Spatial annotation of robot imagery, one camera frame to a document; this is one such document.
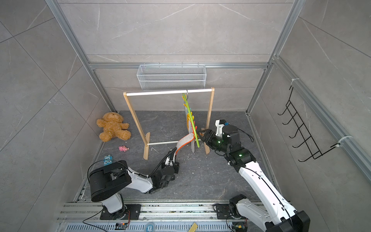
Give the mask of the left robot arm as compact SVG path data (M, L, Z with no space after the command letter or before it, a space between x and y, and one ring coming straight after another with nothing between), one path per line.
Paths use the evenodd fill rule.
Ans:
M178 148L173 148L163 157L156 168L148 175L131 169L125 160L115 161L88 173L91 201L101 203L110 215L124 209L119 192L124 188L151 194L168 186L179 173L179 163L175 161Z

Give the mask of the grey striped insole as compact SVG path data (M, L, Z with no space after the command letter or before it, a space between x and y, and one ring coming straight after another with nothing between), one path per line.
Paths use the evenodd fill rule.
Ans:
M191 141L191 151L192 153L194 154L195 153L195 135L194 135L194 132L191 133L193 135L193 139Z

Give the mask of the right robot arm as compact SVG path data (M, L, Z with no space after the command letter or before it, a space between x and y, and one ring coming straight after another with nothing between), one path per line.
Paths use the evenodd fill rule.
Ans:
M252 153L241 145L239 129L224 119L215 122L217 130L201 130L200 139L215 152L221 152L251 186L264 209L240 194L230 199L231 214L245 217L265 232L307 232L310 218L304 211L297 211L275 188L263 173Z

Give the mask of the grey felt orange-edged insole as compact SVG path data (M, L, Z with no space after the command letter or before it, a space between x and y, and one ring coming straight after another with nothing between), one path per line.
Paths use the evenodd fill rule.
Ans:
M185 145L191 143L192 141L195 140L195 135L194 133L189 133L188 135L186 135L185 137L183 137L182 139L180 139L177 144L176 144L176 151L175 151L175 156L177 155L178 151L184 147Z

